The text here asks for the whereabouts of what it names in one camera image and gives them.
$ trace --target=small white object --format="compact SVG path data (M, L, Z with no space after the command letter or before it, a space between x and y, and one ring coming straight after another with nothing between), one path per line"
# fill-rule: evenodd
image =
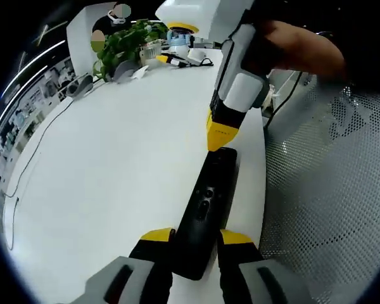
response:
M177 56L186 59L187 54L189 53L190 48L186 45L182 46L171 46L169 48L169 53L170 54L176 54Z
M114 17L114 16L112 15L112 13L113 13L112 10L109 11L109 12L107 13L107 16L108 16L108 18L110 18L110 19L112 20L112 22L113 22L114 24L124 24L124 23L125 23L125 18Z
M139 70L137 70L132 76L131 76L131 79L141 79L142 77L144 77L145 73L146 73L146 70L149 68L149 65L146 65L146 66L143 66L142 68L140 68Z
M274 85L270 84L269 85L269 91L267 93L267 96L265 98L265 100L263 101L262 103L262 110L264 111L268 106L270 106L270 103L272 101L272 98L276 98L278 97L279 95L278 94L274 94L275 92L275 87Z
M205 52L200 49L190 49L187 54L187 60L194 65L200 65L205 59Z
M180 65L180 61L179 61L179 60L176 60L176 59L172 59L172 60L170 60L170 64L171 64L171 65L179 66L179 65Z
M262 82L258 79L244 73L238 73L224 104L228 108L245 113L252 107L262 87Z

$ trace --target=cable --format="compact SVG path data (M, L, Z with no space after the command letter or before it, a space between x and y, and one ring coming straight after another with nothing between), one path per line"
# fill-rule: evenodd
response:
M73 101L70 102L70 104L68 104L65 109L63 109L62 111L60 111L53 119L52 121L46 126L44 132L42 133L41 135L41 138L39 139L39 142L37 144L37 147L35 148L34 152L32 153L30 159L28 160L26 166L24 167L24 169L22 170L19 178L18 178L18 181L17 181L17 185L15 187L15 190L14 190L14 193L12 195L8 195L8 194L4 194L5 196L7 196L8 198L13 198L14 195L16 194L17 190L18 190L18 185L21 181L21 177L22 175L24 174L24 172L26 171L28 165L30 164L31 160L34 158L34 155L36 154L37 150L38 150L38 147L39 147L39 144L41 143L42 141L42 138L44 138L44 135L45 135L45 132L48 130L49 126L63 113L65 112L69 107L70 105L73 103ZM17 204L18 202L20 201L19 198L17 198L17 200L15 201L15 205L14 205L14 210L13 210L13 221L12 221L12 225L11 225L11 234L12 234L12 237L11 237L11 246L8 246L8 243L7 243L7 240L6 240L6 246L7 246L7 249L9 249L10 251L13 250L13 247L14 247L14 219L15 219L15 210L17 208ZM5 208L6 208L6 203L4 202L4 210L3 210L3 214L5 213Z
M269 118L269 120L267 121L266 125L265 125L265 128L267 129L267 127L270 125L270 123L272 122L273 120L273 117L274 115L281 109L281 107L290 99L290 97L293 95L294 91L296 90L296 87L298 85L298 82L300 81L300 78L301 76L303 75L303 72L300 72L298 74L298 77L297 77L297 80L296 80L296 83L294 84L293 88L291 89L290 91L290 94L289 96L287 96L287 98L276 108L276 110L274 110L272 116Z
M39 139L39 142L38 142L38 144L37 144L37 147L35 148L35 150L34 150L34 152L32 153L30 159L28 160L27 164L25 165L24 169L22 170L20 176L18 177L18 181L17 181L17 184L16 184L16 186L15 186L15 190L14 190L13 194L8 195L7 193L4 193L5 196L7 196L8 198L13 198L13 197L14 197L14 195L16 194L16 192L17 192L17 190L18 190L18 185L20 184L21 178L22 178L23 174L25 173L26 169L28 168L28 165L30 164L30 162L31 162L31 160L33 159L34 155L37 153L38 147L39 147L39 145L40 145L42 139L44 138L45 132L48 130L48 128L51 126L51 124L52 124L52 123L53 123L53 122L54 122L54 121L55 121L55 120L56 120L56 119L57 119L57 118L58 118L63 112L65 112L65 111L70 107L70 105L71 105L72 103L73 103L73 101L72 101L70 104L68 104L68 105L66 106L65 109L63 109L62 111L60 111L60 112L55 116L55 118L52 119L52 121L46 126L44 132L42 133L41 138Z

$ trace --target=human hand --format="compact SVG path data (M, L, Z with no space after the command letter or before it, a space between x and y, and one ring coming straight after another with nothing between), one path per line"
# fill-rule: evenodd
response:
M346 78L342 52L327 38L280 21L264 22L260 30L284 51L284 59L276 68Z

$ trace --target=black cable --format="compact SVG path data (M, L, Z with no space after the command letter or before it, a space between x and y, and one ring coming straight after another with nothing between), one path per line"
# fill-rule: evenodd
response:
M294 86L293 86L293 88L291 89L291 91L290 91L290 94L289 94L289 96L287 96L287 98L276 108L276 110L274 110L274 112L273 112L273 114L272 114L272 116L269 118L269 120L267 121L267 123L266 123L266 125L265 125L265 128L267 128L269 125L270 125L270 123L272 122L272 120L273 120L273 117L274 117L274 115L281 109L281 107L290 99L290 97L293 95L293 93L294 93L294 91L296 90L296 87L297 87L297 85L298 85L298 82L300 81L300 78L301 78L301 76L303 75L303 72L300 72L299 74L298 74L298 77L297 77L297 80L296 80L296 83L294 84Z
M28 165L30 164L31 160L33 159L34 155L37 153L38 147L39 147L39 145L40 145L40 143L41 143L41 141L42 141L42 138L44 138L45 132L48 130L49 126L50 126L50 125L51 125L51 124L52 124L52 123L53 123L53 122L54 122L54 121L55 121L55 120L56 120L56 119L57 119L57 118L58 118L58 117L64 112L64 111L66 111L67 108L70 107L70 105L71 105L72 103L73 103L73 101L72 101L70 104L68 104L67 107L66 107L65 109L63 109L62 111L60 111L60 112L55 116L55 118L52 119L52 121L46 126L44 132L42 133L41 138L39 139L39 142L38 142L38 144L37 144L37 147L35 148L34 152L32 153L30 159L28 160L26 166L24 167L24 169L22 170L22 172L21 172L21 174L20 174L20 176L19 176L19 178L18 178L17 185L15 186L15 190L14 190L13 194L12 194L12 195L8 195L7 193L4 193L5 196L7 196L8 198L13 198L13 197L14 197L14 195L16 194L16 192L17 192L17 190L18 190L18 185L19 185L19 183L20 183L20 181L21 181L21 178L22 178L24 172L26 171Z
M199 67L213 67L214 66L214 64L213 64L213 62L211 61L211 59L210 58L204 58L203 60L201 60L201 63L200 63L200 66Z
M72 101L70 104L68 104L68 105L66 106L65 109L63 109L62 111L60 111L60 112L59 112L59 113L58 113L58 114L52 119L52 121L46 126L44 132L42 133L41 138L39 139L39 142L38 142L38 144L37 144L37 147L35 148L35 150L34 150L34 152L32 153L30 159L28 160L28 162L27 162L25 168L23 169L23 171L21 172L21 174L20 174L20 176L19 176L19 178L18 178L17 185L16 185L16 187L15 187L14 193L13 193L12 195L8 195L8 194L5 193L5 194L4 194L5 196L7 196L8 198L12 198L12 197L14 197L14 195L15 195L16 192L17 192L18 185L19 185L19 183L20 183L21 177L22 177L22 175L24 174L25 170L27 169L28 165L30 164L31 160L33 159L35 153L37 152L38 147L39 147L39 144L41 143L42 138L44 138L45 132L48 130L49 126L50 126L50 125L51 125L51 124L52 124L52 123L53 123L53 122L54 122L54 121L55 121L55 120L56 120L56 119L57 119L57 118L58 118L63 112L65 112L65 111L70 107L70 105L71 105L72 103L73 103L73 101ZM11 246L10 246L10 247L8 246L7 239L5 239L7 249L9 249L10 251L12 251L12 250L13 250L13 247L14 247L14 219L15 219L15 210L16 210L16 208L17 208L17 204L18 204L19 201L20 201L20 199L17 198L17 200L15 201L14 210L13 210L13 223L12 223L12 225L11 225L11 235L12 235L12 237L11 237Z

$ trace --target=white partition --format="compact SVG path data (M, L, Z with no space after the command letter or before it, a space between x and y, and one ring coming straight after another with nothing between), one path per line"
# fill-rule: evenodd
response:
M86 6L66 27L66 35L73 69L77 76L92 73L96 53L91 49L90 39L93 25L105 16L115 2Z

